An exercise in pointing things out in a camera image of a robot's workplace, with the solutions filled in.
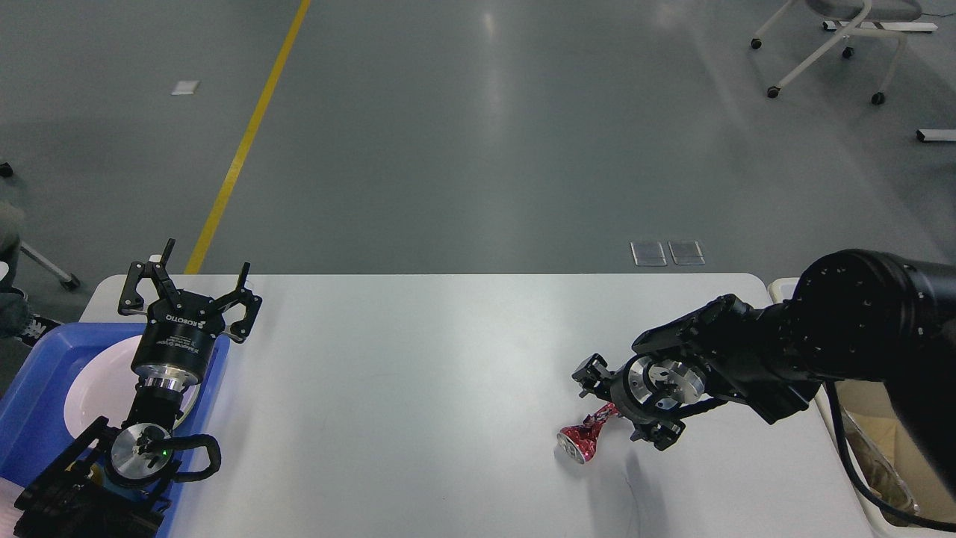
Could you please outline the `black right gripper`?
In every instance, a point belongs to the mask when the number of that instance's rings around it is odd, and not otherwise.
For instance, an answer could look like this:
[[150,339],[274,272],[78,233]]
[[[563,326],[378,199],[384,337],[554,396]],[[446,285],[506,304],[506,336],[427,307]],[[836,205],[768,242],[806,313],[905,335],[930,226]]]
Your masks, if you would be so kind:
[[578,398],[594,396],[612,404],[631,422],[631,442],[647,442],[664,451],[678,442],[686,425],[680,421],[680,362],[636,355],[621,370],[608,368],[598,353],[583,360],[571,379]]

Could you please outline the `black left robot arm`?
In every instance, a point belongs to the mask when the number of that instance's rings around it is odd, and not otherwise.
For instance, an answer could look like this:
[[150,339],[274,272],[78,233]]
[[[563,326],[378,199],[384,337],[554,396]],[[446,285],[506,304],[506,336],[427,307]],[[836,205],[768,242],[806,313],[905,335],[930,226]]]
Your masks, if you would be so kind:
[[117,302],[120,315],[146,317],[127,418],[116,427],[93,419],[25,487],[13,502],[15,537],[154,537],[172,504],[168,488],[219,472],[214,436],[174,429],[187,390],[206,381],[219,337],[246,341],[262,300],[246,285],[249,262],[225,295],[178,287],[167,272],[174,245],[157,260],[132,262]]

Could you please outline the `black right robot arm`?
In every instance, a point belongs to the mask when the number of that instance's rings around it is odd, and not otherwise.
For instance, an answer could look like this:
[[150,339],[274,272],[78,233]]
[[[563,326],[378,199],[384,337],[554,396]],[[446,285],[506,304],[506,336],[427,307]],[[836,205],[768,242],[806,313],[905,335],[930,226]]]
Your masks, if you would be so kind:
[[755,309],[723,295],[639,334],[618,370],[594,354],[573,379],[604,405],[557,433],[580,464],[595,455],[602,426],[627,419],[632,440],[672,446],[684,419],[735,402],[774,424],[828,396],[840,462],[857,492],[917,527],[953,532],[875,496],[851,464],[836,384],[884,385],[919,452],[954,492],[955,269],[893,254],[850,249],[817,259],[791,299]]

